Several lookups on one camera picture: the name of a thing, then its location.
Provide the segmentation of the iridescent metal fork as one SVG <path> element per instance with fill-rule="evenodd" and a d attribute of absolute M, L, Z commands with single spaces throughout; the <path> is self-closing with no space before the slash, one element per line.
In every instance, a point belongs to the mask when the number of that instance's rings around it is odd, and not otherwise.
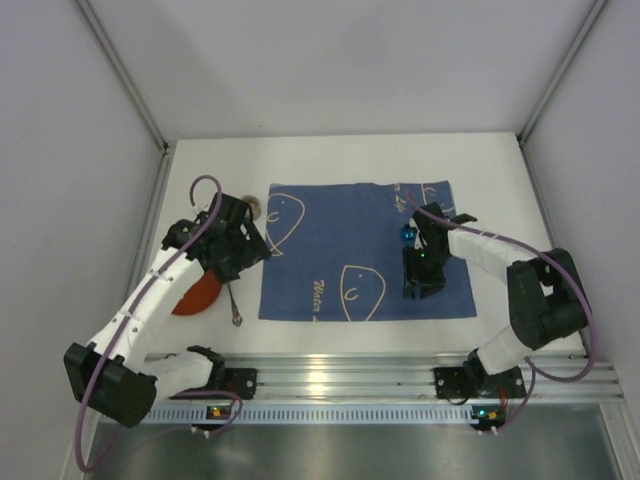
<path fill-rule="evenodd" d="M 226 284 L 226 288 L 227 288 L 227 292 L 228 292 L 228 296 L 229 296 L 229 301 L 230 301 L 230 308 L 231 308 L 231 316 L 232 316 L 232 324 L 235 327 L 240 327 L 243 323 L 243 317 L 239 311 L 237 302 L 235 300 L 234 294 L 233 294 L 233 290 L 232 290 L 232 285 L 230 283 Z"/>

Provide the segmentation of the red plate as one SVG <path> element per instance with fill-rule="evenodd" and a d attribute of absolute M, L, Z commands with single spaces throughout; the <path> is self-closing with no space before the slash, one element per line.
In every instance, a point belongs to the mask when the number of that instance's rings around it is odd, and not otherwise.
<path fill-rule="evenodd" d="M 207 270 L 177 303 L 172 314 L 186 317 L 202 313 L 216 302 L 221 290 L 220 281 L 212 270 Z"/>

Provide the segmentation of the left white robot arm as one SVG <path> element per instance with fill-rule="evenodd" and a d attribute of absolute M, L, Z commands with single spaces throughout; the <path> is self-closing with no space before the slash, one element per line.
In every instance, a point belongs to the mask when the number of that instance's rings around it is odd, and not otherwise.
<path fill-rule="evenodd" d="M 74 343 L 65 352 L 74 398 L 132 428 L 159 400 L 219 394 L 225 359 L 211 348 L 194 345 L 157 361 L 147 354 L 178 303 L 206 274 L 227 284 L 270 256 L 242 199 L 217 194 L 211 210 L 174 223 L 121 309 L 87 344 Z"/>

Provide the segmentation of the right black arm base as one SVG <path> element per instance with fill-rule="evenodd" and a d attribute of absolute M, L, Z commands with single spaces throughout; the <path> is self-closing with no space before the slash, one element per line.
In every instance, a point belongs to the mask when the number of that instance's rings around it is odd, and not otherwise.
<path fill-rule="evenodd" d="M 512 368 L 497 375 L 471 374 L 462 366 L 437 367 L 433 370 L 436 397 L 442 400 L 522 399 L 526 389 L 522 371 Z"/>

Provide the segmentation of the blue cloth placemat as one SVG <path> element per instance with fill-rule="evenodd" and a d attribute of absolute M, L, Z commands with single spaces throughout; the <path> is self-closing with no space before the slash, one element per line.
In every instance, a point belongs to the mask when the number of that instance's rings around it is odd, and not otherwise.
<path fill-rule="evenodd" d="M 294 322 L 473 318 L 465 261 L 445 266 L 446 285 L 420 300 L 403 297 L 401 228 L 413 204 L 455 212 L 449 182 L 273 184 L 266 207 L 271 258 L 263 265 L 259 316 Z"/>

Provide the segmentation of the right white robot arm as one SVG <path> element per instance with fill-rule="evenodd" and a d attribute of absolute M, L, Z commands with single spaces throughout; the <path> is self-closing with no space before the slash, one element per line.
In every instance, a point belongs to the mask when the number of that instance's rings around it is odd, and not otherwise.
<path fill-rule="evenodd" d="M 506 394 L 520 397 L 518 365 L 548 344 L 586 328 L 593 313 L 571 254 L 542 252 L 501 234 L 482 230 L 475 217 L 447 217 L 436 202 L 418 207 L 405 227 L 403 294 L 425 299 L 444 289 L 445 266 L 465 260 L 500 280 L 507 289 L 508 324 L 471 351 L 458 381 L 444 384 L 461 400 Z"/>

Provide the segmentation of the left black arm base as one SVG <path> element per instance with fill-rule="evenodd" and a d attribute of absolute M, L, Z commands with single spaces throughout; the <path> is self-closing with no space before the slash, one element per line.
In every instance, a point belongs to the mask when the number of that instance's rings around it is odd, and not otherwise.
<path fill-rule="evenodd" d="M 180 392 L 172 399 L 204 400 L 239 397 L 252 400 L 257 389 L 257 373 L 253 368 L 217 368 L 203 387 Z"/>

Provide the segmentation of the blue metal spoon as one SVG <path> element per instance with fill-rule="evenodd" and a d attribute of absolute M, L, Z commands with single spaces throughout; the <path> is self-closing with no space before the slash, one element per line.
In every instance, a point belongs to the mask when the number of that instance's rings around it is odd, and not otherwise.
<path fill-rule="evenodd" d="M 406 246 L 413 247 L 416 241 L 418 230 L 409 224 L 405 224 L 401 228 L 401 240 Z"/>

